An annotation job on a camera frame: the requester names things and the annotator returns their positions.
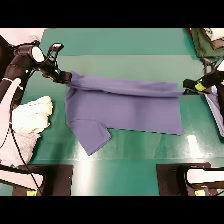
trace yellow tag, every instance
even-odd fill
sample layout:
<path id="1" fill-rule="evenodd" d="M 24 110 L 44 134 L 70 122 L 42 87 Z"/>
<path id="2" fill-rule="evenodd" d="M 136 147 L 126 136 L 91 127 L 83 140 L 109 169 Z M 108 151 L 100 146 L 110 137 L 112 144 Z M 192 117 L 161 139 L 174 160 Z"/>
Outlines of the yellow tag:
<path id="1" fill-rule="evenodd" d="M 204 190 L 197 190 L 195 191 L 196 196 L 205 196 L 205 191 Z"/>
<path id="2" fill-rule="evenodd" d="M 205 88 L 201 83 L 198 83 L 198 84 L 195 86 L 195 89 L 198 90 L 198 91 L 203 91 L 203 90 L 205 90 L 206 88 Z"/>
<path id="3" fill-rule="evenodd" d="M 37 196 L 37 191 L 27 191 L 26 196 Z"/>

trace stack of folded clothes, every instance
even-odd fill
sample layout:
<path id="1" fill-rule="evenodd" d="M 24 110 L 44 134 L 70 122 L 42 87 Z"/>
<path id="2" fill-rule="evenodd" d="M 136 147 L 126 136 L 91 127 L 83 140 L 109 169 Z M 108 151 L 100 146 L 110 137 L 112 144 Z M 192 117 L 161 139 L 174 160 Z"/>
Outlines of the stack of folded clothes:
<path id="1" fill-rule="evenodd" d="M 224 56 L 224 28 L 187 28 L 198 57 Z"/>

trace green cloth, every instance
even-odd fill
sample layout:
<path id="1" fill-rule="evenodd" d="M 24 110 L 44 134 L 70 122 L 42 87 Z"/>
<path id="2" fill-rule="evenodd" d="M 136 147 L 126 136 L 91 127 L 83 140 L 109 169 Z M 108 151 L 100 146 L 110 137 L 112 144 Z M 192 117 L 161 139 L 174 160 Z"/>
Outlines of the green cloth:
<path id="1" fill-rule="evenodd" d="M 213 49 L 201 28 L 192 28 L 191 31 L 198 57 L 224 56 L 224 48 Z"/>

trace green tabletop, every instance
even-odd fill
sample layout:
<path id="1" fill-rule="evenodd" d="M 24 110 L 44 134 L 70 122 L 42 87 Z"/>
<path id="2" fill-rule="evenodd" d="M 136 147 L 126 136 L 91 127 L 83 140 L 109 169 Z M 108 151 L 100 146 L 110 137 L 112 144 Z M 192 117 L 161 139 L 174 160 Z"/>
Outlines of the green tabletop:
<path id="1" fill-rule="evenodd" d="M 202 76 L 202 64 L 184 29 L 48 29 L 41 47 L 65 48 L 60 69 L 82 75 L 132 80 L 174 81 Z M 65 85 L 30 79 L 23 102 L 48 95 L 54 104 L 51 126 L 34 149 L 34 164 L 74 164 L 72 195 L 159 195 L 157 163 L 211 162 L 224 166 L 223 139 L 203 96 L 180 98 L 182 136 L 110 129 L 112 139 L 88 157 L 65 123 Z M 0 195 L 11 188 L 0 186 Z"/>

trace purple fabric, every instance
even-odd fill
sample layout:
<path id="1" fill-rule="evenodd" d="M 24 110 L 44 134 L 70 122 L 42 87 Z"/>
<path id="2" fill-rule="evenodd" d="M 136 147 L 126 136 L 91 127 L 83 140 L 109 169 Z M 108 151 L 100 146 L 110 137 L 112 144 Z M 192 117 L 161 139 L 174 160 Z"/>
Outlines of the purple fabric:
<path id="1" fill-rule="evenodd" d="M 182 134 L 176 83 L 80 76 L 72 72 L 66 122 L 88 155 L 111 136 L 107 128 Z"/>

